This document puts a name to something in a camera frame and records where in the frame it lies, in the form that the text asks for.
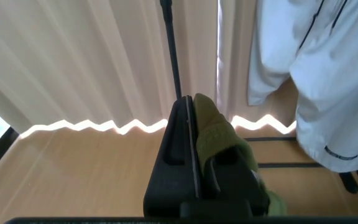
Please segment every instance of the light brown floor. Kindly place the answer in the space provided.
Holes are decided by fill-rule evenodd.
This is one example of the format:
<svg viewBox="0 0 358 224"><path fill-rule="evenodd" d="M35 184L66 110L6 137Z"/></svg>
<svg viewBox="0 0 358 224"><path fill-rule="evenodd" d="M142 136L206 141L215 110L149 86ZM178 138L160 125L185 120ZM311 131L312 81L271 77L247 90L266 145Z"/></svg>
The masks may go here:
<svg viewBox="0 0 358 224"><path fill-rule="evenodd" d="M246 137L247 131L239 130ZM93 129L39 131L0 161L0 223L28 216L142 216L163 130L125 136ZM259 162L310 162L294 142L252 142ZM358 194L323 168L261 169L291 215L358 215Z"/></svg>

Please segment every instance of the green cloth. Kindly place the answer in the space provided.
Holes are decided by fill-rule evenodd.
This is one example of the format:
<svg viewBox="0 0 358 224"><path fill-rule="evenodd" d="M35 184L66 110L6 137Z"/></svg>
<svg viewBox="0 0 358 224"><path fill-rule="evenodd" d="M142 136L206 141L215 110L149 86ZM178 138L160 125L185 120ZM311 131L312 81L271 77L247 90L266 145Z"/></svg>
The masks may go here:
<svg viewBox="0 0 358 224"><path fill-rule="evenodd" d="M205 163L210 157L232 146L240 147L247 165L257 172L258 165L251 147L247 141L237 136L234 128L218 111L214 102L207 96L197 93L193 104L198 126L196 148L202 173L204 174ZM263 183L260 187L266 190ZM268 215L285 215L287 212L285 202L274 192L269 190L266 192L270 199Z"/></svg>

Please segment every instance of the black stand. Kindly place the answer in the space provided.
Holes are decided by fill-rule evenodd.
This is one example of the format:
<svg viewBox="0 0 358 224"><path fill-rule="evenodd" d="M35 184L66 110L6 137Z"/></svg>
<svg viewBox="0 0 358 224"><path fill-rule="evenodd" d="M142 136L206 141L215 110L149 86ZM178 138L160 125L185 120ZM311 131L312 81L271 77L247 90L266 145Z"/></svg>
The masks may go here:
<svg viewBox="0 0 358 224"><path fill-rule="evenodd" d="M160 0L162 7L162 13L165 21L165 27L167 30L167 38L169 44L169 52L171 57L172 64L172 73L173 81L175 82L175 91L177 94L177 99L181 98L181 88L180 88L180 78L179 78L179 68L178 68L178 59L177 51L175 47L175 36L173 35L173 17L172 17L172 0ZM295 137L289 138L249 138L247 141L296 141ZM317 162L304 163L304 162L283 162L283 163L261 163L259 164L260 168L315 168L321 167ZM351 173L344 173L339 175L342 179L342 182L345 185L345 188L353 193L358 191L357 182L353 179Z"/></svg>

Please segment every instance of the green towel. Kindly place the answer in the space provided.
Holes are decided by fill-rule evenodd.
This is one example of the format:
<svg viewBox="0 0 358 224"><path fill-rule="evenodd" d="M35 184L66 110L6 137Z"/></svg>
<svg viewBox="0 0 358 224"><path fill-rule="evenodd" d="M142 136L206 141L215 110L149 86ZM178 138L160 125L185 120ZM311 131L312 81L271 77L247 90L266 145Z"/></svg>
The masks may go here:
<svg viewBox="0 0 358 224"><path fill-rule="evenodd" d="M197 153L201 171L204 174L206 161L217 153L232 146L238 146L246 159L247 165L257 172L258 165L247 141L237 136L234 128L218 111L214 102L200 93L194 98L196 120L198 126ZM270 199L268 215L285 215L287 208L285 202L275 193L267 190Z"/></svg>

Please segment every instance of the beige curtain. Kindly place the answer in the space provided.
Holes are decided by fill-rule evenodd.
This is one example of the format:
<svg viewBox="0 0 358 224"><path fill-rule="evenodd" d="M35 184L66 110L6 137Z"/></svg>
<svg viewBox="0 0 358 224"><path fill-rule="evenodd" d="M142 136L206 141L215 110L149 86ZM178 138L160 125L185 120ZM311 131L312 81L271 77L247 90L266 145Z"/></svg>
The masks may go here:
<svg viewBox="0 0 358 224"><path fill-rule="evenodd" d="M266 114L270 114L283 126L289 127L295 120L298 98L298 92L291 80L268 96L262 105L248 106L247 82L250 59L254 56L251 48L256 0L220 1L219 5L221 12L217 92L219 109L229 120L237 115L250 122L257 122ZM281 136L281 134L266 132L266 136Z"/></svg>
<svg viewBox="0 0 358 224"><path fill-rule="evenodd" d="M217 1L174 1L182 93L216 97ZM66 120L121 127L175 101L158 0L0 1L0 116L22 133Z"/></svg>

